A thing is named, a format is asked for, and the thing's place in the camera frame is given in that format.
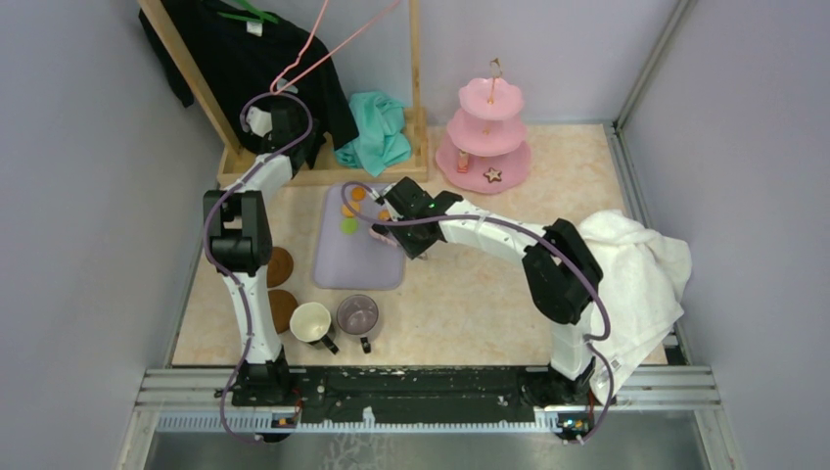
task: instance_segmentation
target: towel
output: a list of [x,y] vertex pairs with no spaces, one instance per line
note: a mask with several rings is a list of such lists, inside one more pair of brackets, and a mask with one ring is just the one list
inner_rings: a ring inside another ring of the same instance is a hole
[[[599,211],[577,229],[603,271],[599,297],[611,318],[611,336],[593,345],[611,362],[616,394],[683,314],[680,299],[692,274],[692,257],[686,242],[647,229],[618,210]],[[590,315],[591,333],[602,334],[596,304],[583,314]],[[608,371],[598,362],[591,390],[600,401],[608,385]]]
[[363,168],[372,176],[409,160],[412,147],[400,132],[406,125],[403,104],[380,91],[354,93],[348,107],[360,135],[335,152],[338,162]]

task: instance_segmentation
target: hanger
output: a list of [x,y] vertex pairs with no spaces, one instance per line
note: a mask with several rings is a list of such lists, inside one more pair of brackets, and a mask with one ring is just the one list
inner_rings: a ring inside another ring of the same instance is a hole
[[257,9],[254,5],[251,4],[248,0],[233,0],[237,3],[240,7],[244,8],[248,13],[254,15],[256,18],[244,17],[242,15],[234,15],[231,13],[224,13],[224,12],[216,12],[222,18],[228,18],[231,20],[239,20],[241,22],[256,22],[258,20],[259,23],[270,22],[274,24],[278,24],[280,20],[271,15],[270,13],[263,12],[262,10]]

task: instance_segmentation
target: gray floor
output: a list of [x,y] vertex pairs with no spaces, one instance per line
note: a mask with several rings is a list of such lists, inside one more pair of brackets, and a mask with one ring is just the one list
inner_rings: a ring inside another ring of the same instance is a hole
[[148,469],[701,469],[692,413],[609,416],[585,447],[533,435],[297,435],[250,446],[221,434],[157,434]]

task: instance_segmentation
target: brown coaster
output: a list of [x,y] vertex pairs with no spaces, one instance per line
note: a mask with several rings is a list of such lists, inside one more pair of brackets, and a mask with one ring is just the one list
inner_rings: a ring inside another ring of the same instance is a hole
[[277,334],[285,333],[289,330],[291,315],[298,306],[297,299],[290,292],[277,289],[268,291],[268,302],[271,304],[271,318]]
[[268,262],[268,287],[277,287],[288,280],[294,271],[294,259],[284,248],[274,247]]

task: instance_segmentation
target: mug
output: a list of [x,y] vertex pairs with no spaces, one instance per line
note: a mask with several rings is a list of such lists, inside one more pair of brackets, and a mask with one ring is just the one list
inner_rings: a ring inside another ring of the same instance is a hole
[[298,306],[291,316],[289,328],[304,343],[313,346],[322,343],[332,354],[337,354],[340,350],[329,336],[334,333],[332,314],[320,303],[309,302]]
[[367,354],[372,351],[369,336],[377,333],[380,317],[375,301],[362,294],[351,296],[338,306],[338,326],[346,334],[360,337],[360,345]]

